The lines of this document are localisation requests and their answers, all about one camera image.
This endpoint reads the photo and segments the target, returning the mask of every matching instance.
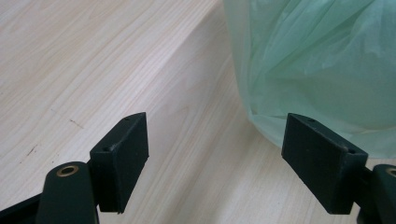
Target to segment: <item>translucent plastic bag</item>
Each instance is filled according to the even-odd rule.
[[[396,1],[224,0],[249,119],[281,146],[289,112],[396,158]]]

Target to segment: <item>screw hole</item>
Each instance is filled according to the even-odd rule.
[[[78,166],[76,165],[65,166],[60,170],[58,170],[58,172],[56,172],[56,175],[59,177],[65,177],[65,176],[73,175],[77,171],[78,171]]]
[[[396,177],[396,169],[395,168],[388,168],[387,172],[388,172],[388,174],[392,175],[393,177]]]

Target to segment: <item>light wood grain surface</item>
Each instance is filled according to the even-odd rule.
[[[220,0],[1,0],[0,13],[0,210],[146,111],[150,157],[102,223],[356,223],[356,206],[328,215],[248,122]]]

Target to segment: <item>green plastic bag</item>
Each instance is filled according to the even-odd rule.
[[[396,1],[224,0],[249,119],[277,146],[288,113],[396,158]]]

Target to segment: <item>black bracket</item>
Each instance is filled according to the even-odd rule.
[[[102,212],[123,213],[149,157],[146,114],[120,120],[87,162],[52,169],[43,192],[0,212],[0,223],[99,223]]]
[[[282,157],[329,214],[361,207],[358,223],[396,223],[396,166],[365,167],[368,154],[318,121],[289,114]]]

